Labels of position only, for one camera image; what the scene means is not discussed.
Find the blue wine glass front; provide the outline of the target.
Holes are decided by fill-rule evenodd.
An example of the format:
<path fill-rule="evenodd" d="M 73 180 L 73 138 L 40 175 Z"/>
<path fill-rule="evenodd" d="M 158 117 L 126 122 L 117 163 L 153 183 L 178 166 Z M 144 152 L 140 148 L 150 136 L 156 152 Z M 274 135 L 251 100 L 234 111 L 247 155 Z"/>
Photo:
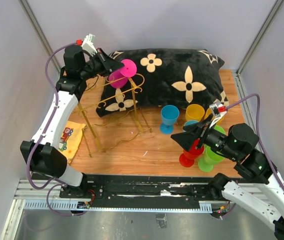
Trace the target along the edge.
<path fill-rule="evenodd" d="M 189 125 L 192 125 L 192 124 L 196 124 L 196 123 L 198 123 L 197 120 L 189 120 L 189 121 L 187 121 L 187 122 L 183 125 L 182 128 L 184 128 L 185 126 L 189 126 Z"/>

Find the blue wine glass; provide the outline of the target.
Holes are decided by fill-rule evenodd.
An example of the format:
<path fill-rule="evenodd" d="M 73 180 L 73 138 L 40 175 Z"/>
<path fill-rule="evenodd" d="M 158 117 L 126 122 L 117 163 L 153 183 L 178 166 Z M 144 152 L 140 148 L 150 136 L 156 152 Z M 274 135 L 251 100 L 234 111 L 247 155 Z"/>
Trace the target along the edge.
<path fill-rule="evenodd" d="M 161 110 L 160 131 L 163 134 L 170 135 L 174 131 L 174 124 L 180 115 L 179 109 L 174 105 L 166 105 Z"/>
<path fill-rule="evenodd" d="M 189 126 L 189 125 L 192 125 L 192 124 L 196 124 L 196 123 L 198 123 L 197 120 L 189 120 L 189 121 L 187 121 L 187 122 L 183 125 L 182 128 L 184 128 L 185 126 Z"/>

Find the magenta wine glass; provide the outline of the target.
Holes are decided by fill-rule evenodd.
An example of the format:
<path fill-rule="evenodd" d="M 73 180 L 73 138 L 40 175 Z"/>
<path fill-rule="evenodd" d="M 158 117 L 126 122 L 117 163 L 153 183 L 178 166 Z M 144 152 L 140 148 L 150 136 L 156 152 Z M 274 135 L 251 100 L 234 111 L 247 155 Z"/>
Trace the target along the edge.
<path fill-rule="evenodd" d="M 132 60 L 123 59 L 121 63 L 124 64 L 124 67 L 109 76 L 110 85 L 115 89 L 122 88 L 128 82 L 128 78 L 137 73 L 137 66 Z"/>

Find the red wine glass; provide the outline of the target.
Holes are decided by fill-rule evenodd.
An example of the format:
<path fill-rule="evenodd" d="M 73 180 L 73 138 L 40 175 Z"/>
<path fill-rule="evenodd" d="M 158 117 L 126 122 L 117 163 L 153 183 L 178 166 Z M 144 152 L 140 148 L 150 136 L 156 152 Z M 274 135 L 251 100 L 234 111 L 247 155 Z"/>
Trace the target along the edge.
<path fill-rule="evenodd" d="M 179 162 L 183 167 L 189 168 L 194 165 L 195 159 L 198 158 L 204 152 L 204 146 L 198 148 L 199 139 L 197 139 L 189 151 L 183 151 L 179 157 Z"/>

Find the blue wine glass back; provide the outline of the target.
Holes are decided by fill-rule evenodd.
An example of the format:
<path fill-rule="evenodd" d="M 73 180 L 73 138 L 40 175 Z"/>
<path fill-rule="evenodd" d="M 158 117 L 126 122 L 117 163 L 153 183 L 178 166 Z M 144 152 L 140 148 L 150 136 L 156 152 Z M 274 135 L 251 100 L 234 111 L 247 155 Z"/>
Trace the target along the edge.
<path fill-rule="evenodd" d="M 174 131 L 174 124 L 180 115 L 179 109 L 174 105 L 166 105 L 161 110 L 160 131 L 163 134 L 170 135 Z"/>

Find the green wine glass front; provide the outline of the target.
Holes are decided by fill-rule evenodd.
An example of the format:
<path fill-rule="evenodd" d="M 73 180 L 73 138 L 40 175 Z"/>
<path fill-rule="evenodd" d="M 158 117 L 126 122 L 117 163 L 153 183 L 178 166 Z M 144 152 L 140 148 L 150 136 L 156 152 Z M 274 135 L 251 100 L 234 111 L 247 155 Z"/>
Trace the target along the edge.
<path fill-rule="evenodd" d="M 222 133 L 223 135 L 226 134 L 224 128 L 222 128 L 222 127 L 219 126 L 219 125 L 215 125 L 215 126 L 214 126 L 214 129 L 217 130 L 218 132 Z"/>

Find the green wine glass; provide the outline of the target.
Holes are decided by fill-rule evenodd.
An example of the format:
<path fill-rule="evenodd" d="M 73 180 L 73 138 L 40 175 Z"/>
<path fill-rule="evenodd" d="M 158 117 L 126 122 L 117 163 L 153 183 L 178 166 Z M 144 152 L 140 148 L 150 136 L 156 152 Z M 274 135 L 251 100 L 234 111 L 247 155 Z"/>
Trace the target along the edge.
<path fill-rule="evenodd" d="M 214 166 L 219 164 L 224 160 L 223 156 L 214 153 L 210 147 L 206 147 L 203 157 L 198 161 L 198 167 L 203 172 L 210 172 L 213 170 Z"/>
<path fill-rule="evenodd" d="M 222 133 L 223 135 L 226 134 L 224 128 L 222 128 L 222 127 L 219 126 L 219 125 L 215 125 L 215 126 L 214 126 L 214 129 L 217 130 L 218 132 Z"/>

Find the green wine glass back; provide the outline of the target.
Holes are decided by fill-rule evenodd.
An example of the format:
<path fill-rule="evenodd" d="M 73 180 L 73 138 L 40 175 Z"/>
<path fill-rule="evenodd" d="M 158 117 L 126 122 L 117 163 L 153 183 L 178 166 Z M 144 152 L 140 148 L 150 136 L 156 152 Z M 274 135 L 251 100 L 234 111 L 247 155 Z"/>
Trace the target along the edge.
<path fill-rule="evenodd" d="M 224 160 L 223 156 L 214 153 L 210 147 L 206 147 L 203 157 L 198 161 L 198 167 L 203 172 L 210 172 L 213 170 L 214 166 L 219 164 Z"/>

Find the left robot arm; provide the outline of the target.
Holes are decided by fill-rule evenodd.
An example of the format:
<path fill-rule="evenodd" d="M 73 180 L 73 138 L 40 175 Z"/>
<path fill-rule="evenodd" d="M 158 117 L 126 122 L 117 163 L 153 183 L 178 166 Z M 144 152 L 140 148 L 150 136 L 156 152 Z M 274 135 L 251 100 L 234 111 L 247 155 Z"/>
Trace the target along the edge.
<path fill-rule="evenodd" d="M 96 76 L 106 77 L 124 67 L 124 64 L 108 56 L 101 48 L 69 43 L 55 50 L 64 51 L 64 67 L 60 78 L 53 83 L 53 100 L 37 132 L 20 146 L 26 162 L 27 178 L 31 173 L 49 177 L 63 186 L 70 186 L 78 198 L 88 194 L 89 186 L 84 173 L 68 165 L 58 147 L 66 123 L 87 87 L 86 81 Z"/>

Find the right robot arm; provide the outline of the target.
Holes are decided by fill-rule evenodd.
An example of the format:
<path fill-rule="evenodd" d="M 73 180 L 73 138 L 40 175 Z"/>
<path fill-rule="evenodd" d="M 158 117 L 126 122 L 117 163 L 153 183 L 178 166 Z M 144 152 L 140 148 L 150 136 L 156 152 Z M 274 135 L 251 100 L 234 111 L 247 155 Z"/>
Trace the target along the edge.
<path fill-rule="evenodd" d="M 218 173 L 209 183 L 208 193 L 214 200 L 226 199 L 257 217 L 278 240 L 284 240 L 284 180 L 266 154 L 255 148 L 259 137 L 245 123 L 233 125 L 228 134 L 214 129 L 210 118 L 183 127 L 171 138 L 184 150 L 207 145 L 214 153 L 235 162 L 234 169 L 259 189 L 269 202 L 242 189 L 235 181 Z"/>

